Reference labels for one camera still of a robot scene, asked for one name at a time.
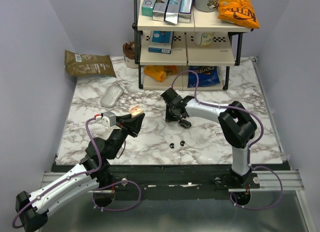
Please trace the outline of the beige earbud charging case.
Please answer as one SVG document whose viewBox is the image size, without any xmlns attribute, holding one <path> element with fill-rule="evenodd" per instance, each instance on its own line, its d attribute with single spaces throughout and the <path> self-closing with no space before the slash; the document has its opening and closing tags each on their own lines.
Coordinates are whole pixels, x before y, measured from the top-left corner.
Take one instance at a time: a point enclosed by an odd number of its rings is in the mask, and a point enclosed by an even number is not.
<svg viewBox="0 0 320 232">
<path fill-rule="evenodd" d="M 144 110 L 141 108 L 140 105 L 135 105 L 129 109 L 129 113 L 131 114 L 132 117 L 136 117 L 140 114 L 142 114 Z"/>
</svg>

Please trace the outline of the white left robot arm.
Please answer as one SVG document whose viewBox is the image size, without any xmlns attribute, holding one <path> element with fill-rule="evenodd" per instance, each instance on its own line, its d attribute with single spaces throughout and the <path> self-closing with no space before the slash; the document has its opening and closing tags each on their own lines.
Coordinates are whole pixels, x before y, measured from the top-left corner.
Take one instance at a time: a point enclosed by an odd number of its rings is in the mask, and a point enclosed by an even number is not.
<svg viewBox="0 0 320 232">
<path fill-rule="evenodd" d="M 60 206 L 89 191 L 113 190 L 120 184 L 137 183 L 128 179 L 114 181 L 109 160 L 116 158 L 128 136 L 136 138 L 142 128 L 144 112 L 117 116 L 113 112 L 96 114 L 85 122 L 90 142 L 81 161 L 45 187 L 34 192 L 20 192 L 16 196 L 16 215 L 12 221 L 14 229 L 23 228 L 35 232 L 43 227 L 49 217 Z M 91 122 L 100 122 L 112 132 L 107 139 L 94 138 L 89 129 Z"/>
</svg>

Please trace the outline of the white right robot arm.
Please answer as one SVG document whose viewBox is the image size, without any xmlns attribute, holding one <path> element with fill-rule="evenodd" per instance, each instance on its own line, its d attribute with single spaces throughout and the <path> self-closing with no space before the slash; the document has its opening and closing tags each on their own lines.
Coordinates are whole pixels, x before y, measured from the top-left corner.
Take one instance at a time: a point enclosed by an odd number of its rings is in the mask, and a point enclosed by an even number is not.
<svg viewBox="0 0 320 232">
<path fill-rule="evenodd" d="M 167 122 L 196 117 L 220 125 L 226 141 L 232 148 L 233 173 L 230 175 L 230 183 L 236 188 L 247 184 L 247 173 L 251 170 L 249 143 L 255 137 L 257 124 L 243 105 L 238 101 L 216 104 L 199 101 L 190 95 L 181 97 L 171 87 L 164 91 L 161 97 L 166 104 Z"/>
</svg>

